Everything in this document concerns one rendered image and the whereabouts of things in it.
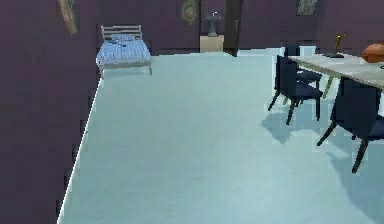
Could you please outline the dark room door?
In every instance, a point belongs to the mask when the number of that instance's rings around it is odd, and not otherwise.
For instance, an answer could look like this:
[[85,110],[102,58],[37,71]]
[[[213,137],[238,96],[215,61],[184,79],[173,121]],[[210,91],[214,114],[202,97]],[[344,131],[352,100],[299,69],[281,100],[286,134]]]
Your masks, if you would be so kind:
[[[243,0],[226,0],[225,29],[223,51],[233,57],[239,50]],[[235,21],[240,21],[239,31],[235,30]]]

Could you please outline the blue pillow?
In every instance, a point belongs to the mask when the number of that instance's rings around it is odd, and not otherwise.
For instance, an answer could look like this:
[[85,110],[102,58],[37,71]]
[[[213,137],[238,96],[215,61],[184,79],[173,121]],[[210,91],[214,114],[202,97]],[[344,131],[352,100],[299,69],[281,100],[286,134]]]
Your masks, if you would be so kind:
[[118,41],[133,41],[136,40],[135,36],[129,34],[111,34],[110,38]]

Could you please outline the dark blue dining chair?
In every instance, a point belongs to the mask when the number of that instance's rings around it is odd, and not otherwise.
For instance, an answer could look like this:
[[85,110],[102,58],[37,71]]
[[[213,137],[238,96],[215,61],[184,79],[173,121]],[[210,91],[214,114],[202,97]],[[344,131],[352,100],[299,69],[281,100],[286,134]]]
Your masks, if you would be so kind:
[[330,116],[330,126],[317,142],[320,146],[332,131],[341,127],[352,134],[352,139],[360,138],[361,143],[352,167],[352,172],[359,169],[370,141],[384,140],[384,116],[381,116],[379,104],[381,90],[342,77]]
[[320,98],[323,92],[318,87],[312,87],[308,83],[298,80],[296,61],[287,57],[277,57],[274,89],[275,94],[268,106],[268,110],[272,109],[280,95],[288,98],[291,104],[286,120],[287,125],[290,124],[294,108],[305,100],[314,100],[316,102],[316,118],[320,119]]
[[[300,46],[297,44],[287,44],[285,46],[284,56],[299,56],[300,55]],[[319,87],[319,82],[322,78],[322,75],[313,71],[302,69],[297,67],[297,80],[304,83],[315,83],[316,87]]]

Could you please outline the gold statuette on black base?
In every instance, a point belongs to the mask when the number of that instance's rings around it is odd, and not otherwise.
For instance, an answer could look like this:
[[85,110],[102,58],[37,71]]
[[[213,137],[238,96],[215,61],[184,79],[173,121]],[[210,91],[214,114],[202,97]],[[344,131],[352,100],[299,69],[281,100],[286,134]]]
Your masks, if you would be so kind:
[[331,53],[324,54],[324,56],[329,58],[344,58],[344,56],[339,51],[340,51],[341,42],[345,36],[346,36],[346,33],[338,34],[334,42],[334,50]]

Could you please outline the pale marble dining table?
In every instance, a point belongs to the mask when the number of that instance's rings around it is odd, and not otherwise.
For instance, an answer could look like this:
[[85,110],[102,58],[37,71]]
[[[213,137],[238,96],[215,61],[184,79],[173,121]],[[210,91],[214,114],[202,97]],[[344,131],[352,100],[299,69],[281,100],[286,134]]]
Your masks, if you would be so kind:
[[330,58],[322,54],[290,56],[306,69],[329,76],[323,92],[326,98],[335,78],[347,77],[384,91],[384,63],[368,63],[361,57],[344,54],[343,58]]

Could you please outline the orange ball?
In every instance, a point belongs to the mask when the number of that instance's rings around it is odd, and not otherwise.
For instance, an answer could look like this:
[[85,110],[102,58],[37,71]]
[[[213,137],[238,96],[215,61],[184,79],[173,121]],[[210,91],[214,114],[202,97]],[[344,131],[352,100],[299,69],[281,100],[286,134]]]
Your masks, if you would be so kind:
[[368,63],[384,62],[384,44],[371,44],[367,46],[362,58]]

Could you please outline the blue bed with grey frame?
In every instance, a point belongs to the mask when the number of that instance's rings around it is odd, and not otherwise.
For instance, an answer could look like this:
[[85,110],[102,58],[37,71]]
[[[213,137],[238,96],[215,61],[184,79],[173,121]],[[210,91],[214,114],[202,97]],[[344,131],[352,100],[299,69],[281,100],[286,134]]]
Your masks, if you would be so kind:
[[[103,43],[96,56],[96,65],[101,78],[106,69],[147,67],[152,74],[150,50],[143,40],[141,25],[101,25]],[[135,36],[133,41],[119,41],[126,47],[108,43],[111,34],[129,34]]]

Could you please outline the grey pedestal sink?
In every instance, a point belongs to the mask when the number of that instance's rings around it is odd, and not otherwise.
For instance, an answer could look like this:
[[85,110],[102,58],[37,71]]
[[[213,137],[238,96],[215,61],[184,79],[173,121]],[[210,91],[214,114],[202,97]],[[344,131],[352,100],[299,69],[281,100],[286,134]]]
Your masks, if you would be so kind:
[[221,20],[221,15],[216,11],[212,10],[210,13],[206,15],[206,19],[209,21],[210,28],[208,32],[209,37],[217,37],[216,24]]

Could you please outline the round swirl wall picture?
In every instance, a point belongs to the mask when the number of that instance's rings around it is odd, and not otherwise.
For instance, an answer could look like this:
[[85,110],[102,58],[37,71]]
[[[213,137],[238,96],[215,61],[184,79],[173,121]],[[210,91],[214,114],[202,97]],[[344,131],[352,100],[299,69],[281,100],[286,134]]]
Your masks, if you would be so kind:
[[184,0],[181,9],[181,16],[184,22],[192,25],[197,17],[196,0]]

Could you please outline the grey framed wall picture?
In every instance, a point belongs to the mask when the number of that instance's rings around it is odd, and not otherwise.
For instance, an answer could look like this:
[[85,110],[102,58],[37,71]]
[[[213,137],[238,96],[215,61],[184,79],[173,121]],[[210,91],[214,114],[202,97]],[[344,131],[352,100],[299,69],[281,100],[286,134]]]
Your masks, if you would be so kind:
[[297,5],[298,16],[312,16],[315,13],[318,0],[299,0]]

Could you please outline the framed picture with gold frame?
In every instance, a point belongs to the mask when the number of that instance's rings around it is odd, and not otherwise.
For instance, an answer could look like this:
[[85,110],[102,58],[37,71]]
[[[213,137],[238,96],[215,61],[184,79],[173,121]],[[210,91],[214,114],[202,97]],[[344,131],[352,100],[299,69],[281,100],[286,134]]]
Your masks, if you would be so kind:
[[76,0],[58,0],[65,28],[70,35],[78,32],[78,18],[75,1]]

